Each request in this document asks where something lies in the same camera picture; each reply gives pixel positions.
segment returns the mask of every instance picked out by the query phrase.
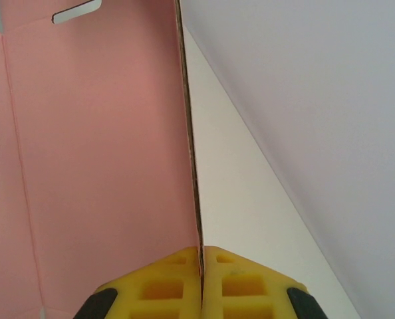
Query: black rubber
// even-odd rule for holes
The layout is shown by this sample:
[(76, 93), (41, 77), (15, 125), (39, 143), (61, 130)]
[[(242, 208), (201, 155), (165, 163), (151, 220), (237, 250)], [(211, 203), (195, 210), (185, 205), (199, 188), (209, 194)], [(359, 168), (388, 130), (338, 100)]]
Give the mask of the black rubber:
[(73, 319), (104, 319), (117, 296), (115, 288), (107, 288), (89, 296)]
[(298, 288), (288, 288), (287, 293), (298, 319), (328, 319), (310, 294)]

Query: crease line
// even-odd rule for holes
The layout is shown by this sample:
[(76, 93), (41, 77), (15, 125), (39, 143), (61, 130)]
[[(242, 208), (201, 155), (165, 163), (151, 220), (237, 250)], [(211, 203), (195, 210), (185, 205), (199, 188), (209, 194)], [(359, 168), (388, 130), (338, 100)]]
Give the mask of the crease line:
[(26, 210), (27, 210), (27, 216), (28, 216), (28, 220), (29, 220), (29, 231), (31, 234), (33, 258), (34, 258), (34, 262), (35, 262), (35, 268), (37, 271), (38, 290), (39, 290), (39, 295), (41, 297), (41, 304), (42, 304), (42, 306), (45, 306), (44, 305), (44, 295), (43, 295), (43, 281), (42, 281), (42, 276), (41, 276), (41, 268), (39, 266), (39, 258), (38, 258), (38, 254), (37, 254), (37, 242), (36, 242), (36, 238), (35, 238), (35, 228), (34, 228), (33, 222), (32, 222), (31, 204), (29, 201), (29, 192), (27, 189), (27, 182), (26, 182), (26, 177), (25, 177), (25, 166), (23, 163), (23, 153), (22, 153), (22, 148), (21, 148), (21, 143), (20, 143), (19, 124), (17, 121), (17, 114), (15, 111), (13, 87), (11, 84), (11, 77), (10, 77), (10, 73), (9, 73), (9, 62), (8, 62), (7, 48), (6, 48), (4, 35), (1, 35), (1, 41), (3, 44), (5, 72), (7, 74), (7, 82), (8, 82), (8, 86), (9, 86), (9, 92), (10, 92), (11, 112), (13, 115), (13, 121), (14, 121), (14, 127), (15, 127), (15, 135), (16, 135), (16, 141), (17, 141), (17, 152), (19, 154), (19, 162), (20, 162), (21, 177), (22, 177), (22, 184), (23, 184), (23, 193), (25, 194)]

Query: pink cardboard box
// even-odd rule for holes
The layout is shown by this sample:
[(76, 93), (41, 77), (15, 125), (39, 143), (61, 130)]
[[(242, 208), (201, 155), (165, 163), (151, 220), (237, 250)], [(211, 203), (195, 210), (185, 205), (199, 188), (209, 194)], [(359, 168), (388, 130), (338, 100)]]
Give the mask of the pink cardboard box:
[(81, 2), (0, 0), (0, 319), (198, 245), (178, 3)]

